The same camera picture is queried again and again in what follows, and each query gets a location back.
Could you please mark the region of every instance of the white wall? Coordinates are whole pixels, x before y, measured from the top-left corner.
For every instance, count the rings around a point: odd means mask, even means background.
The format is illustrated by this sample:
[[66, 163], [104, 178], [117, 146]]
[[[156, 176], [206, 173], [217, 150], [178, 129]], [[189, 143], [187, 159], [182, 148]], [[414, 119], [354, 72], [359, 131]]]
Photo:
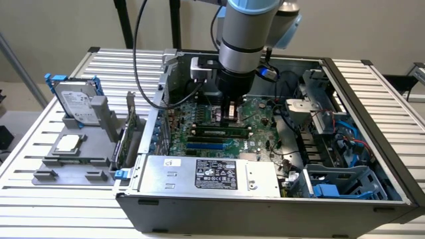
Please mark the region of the white wall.
[[[303, 16], [283, 54], [369, 59], [382, 73], [402, 74], [425, 61], [423, 0], [298, 0]], [[141, 0], [128, 0], [132, 25]], [[215, 6], [182, 1], [182, 47], [213, 49]], [[138, 46], [171, 47], [167, 0], [149, 0]], [[89, 46], [124, 48], [112, 0], [0, 0], [0, 31], [32, 78], [69, 74]], [[0, 54], [0, 81], [18, 82]]]

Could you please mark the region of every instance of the metal workbench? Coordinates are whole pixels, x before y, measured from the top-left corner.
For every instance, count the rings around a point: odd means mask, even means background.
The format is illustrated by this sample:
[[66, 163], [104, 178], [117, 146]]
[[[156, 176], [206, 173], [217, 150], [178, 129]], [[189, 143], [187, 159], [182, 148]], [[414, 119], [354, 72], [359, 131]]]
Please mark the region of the metal workbench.
[[[162, 52], [138, 51], [137, 56], [141, 84], [146, 94], [152, 96], [160, 80]], [[334, 62], [421, 188], [425, 189], [423, 120], [386, 84], [373, 66], [365, 66], [359, 61]], [[137, 91], [132, 51], [100, 49], [97, 53], [88, 53], [72, 76], [93, 75], [101, 79], [109, 108], [116, 111], [117, 116], [125, 116], [125, 95], [128, 91], [133, 91], [137, 113], [145, 118], [150, 107]], [[0, 237], [186, 238], [183, 235], [142, 235], [136, 231], [109, 186], [32, 184], [32, 174], [38, 169], [41, 158], [64, 127], [62, 115], [62, 109], [53, 99], [0, 168]], [[425, 216], [405, 225], [383, 225], [359, 238], [422, 239]]]

